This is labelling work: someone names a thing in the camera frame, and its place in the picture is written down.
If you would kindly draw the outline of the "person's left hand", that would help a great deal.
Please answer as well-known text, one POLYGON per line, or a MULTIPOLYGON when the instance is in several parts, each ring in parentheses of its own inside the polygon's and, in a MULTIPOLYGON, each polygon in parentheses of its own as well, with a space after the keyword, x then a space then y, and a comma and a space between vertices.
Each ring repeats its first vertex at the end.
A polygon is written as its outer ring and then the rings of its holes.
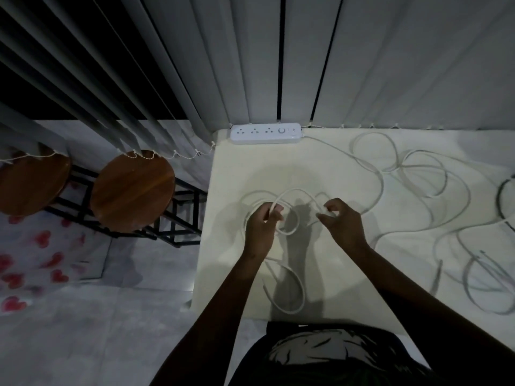
POLYGON ((273 246, 277 224, 270 222, 270 212, 273 208, 283 208, 265 202, 258 206, 246 223, 243 257, 263 261, 273 246))

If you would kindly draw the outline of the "person's right hand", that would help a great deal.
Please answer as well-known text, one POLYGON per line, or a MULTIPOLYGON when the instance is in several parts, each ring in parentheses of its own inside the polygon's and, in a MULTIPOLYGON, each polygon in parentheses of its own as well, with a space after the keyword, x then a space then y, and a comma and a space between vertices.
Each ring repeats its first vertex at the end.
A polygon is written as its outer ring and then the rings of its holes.
POLYGON ((334 226, 329 232, 336 244, 350 257, 370 251, 361 215, 339 198, 324 204, 329 213, 335 213, 334 226))

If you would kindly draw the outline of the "person's right forearm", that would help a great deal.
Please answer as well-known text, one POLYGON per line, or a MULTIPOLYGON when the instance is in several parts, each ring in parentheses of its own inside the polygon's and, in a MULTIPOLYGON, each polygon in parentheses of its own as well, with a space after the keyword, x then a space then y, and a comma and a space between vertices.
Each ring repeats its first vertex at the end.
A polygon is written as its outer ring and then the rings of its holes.
POLYGON ((369 246, 346 251, 429 367, 455 386, 515 386, 515 352, 444 305, 369 246))

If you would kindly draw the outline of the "person's left forearm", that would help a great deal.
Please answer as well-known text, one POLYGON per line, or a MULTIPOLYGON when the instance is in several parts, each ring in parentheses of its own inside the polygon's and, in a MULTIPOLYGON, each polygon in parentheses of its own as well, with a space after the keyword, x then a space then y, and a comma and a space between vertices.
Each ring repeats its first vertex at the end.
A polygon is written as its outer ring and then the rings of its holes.
POLYGON ((224 386, 242 313, 265 257, 243 251, 149 386, 224 386))

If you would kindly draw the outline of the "white power strip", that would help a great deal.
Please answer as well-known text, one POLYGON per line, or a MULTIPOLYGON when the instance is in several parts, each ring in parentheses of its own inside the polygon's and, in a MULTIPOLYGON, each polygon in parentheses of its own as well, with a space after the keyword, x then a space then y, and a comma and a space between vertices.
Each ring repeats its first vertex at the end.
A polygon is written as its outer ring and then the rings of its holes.
POLYGON ((234 144, 298 143, 302 137, 299 123, 239 124, 229 131, 234 144))

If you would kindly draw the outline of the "black printed shirt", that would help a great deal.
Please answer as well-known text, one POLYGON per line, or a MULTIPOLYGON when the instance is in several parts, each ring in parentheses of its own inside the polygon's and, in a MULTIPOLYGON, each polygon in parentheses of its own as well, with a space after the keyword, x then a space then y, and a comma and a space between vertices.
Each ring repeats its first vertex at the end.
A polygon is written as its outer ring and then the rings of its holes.
POLYGON ((228 386, 448 386, 399 336, 357 323, 268 322, 228 386))

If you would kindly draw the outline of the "grey vertical blinds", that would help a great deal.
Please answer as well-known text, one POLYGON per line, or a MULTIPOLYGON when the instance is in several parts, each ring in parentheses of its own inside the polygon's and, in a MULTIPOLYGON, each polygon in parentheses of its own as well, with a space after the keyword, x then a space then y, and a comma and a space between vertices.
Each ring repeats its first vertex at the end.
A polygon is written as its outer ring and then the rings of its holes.
POLYGON ((0 0, 0 149, 273 122, 442 131, 515 165, 515 0, 0 0))

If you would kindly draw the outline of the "white cloth with red hearts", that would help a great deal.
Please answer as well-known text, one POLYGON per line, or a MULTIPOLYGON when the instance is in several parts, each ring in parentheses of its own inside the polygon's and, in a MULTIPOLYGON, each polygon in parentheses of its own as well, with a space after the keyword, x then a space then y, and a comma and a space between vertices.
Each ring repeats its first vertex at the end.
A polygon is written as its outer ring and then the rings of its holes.
POLYGON ((98 279, 111 238, 42 211, 0 213, 0 318, 81 280, 98 279))

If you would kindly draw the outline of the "round wooden stool black frame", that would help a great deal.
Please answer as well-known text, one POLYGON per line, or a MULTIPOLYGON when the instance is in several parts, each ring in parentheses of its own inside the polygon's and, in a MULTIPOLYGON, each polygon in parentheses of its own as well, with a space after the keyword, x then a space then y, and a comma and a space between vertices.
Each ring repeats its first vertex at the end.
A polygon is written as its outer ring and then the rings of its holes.
POLYGON ((119 155, 93 182, 89 208, 110 235, 161 240, 175 248, 197 246, 200 207, 207 192, 179 179, 163 157, 119 155))
POLYGON ((0 161, 0 213, 25 218, 45 211, 111 237, 90 208, 98 173, 47 146, 42 152, 37 157, 16 151, 0 161))

